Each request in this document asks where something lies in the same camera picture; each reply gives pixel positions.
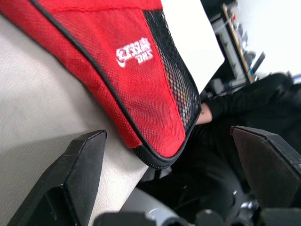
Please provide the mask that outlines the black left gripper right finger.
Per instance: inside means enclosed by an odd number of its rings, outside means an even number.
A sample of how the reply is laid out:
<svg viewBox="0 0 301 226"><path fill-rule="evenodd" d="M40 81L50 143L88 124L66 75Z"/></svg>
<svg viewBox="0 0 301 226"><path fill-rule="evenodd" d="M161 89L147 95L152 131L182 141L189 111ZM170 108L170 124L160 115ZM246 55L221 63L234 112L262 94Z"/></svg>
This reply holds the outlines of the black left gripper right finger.
<svg viewBox="0 0 301 226"><path fill-rule="evenodd" d="M247 182L261 208L301 206L301 156L280 135L230 129Z"/></svg>

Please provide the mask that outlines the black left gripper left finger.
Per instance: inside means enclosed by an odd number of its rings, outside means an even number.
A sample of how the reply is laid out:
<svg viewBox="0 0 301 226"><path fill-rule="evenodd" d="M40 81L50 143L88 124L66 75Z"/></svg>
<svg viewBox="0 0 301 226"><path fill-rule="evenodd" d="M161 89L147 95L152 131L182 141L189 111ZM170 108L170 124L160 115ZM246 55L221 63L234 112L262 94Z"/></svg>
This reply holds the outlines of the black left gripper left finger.
<svg viewBox="0 0 301 226"><path fill-rule="evenodd" d="M8 225L87 226L94 207L107 133L72 140L40 176Z"/></svg>

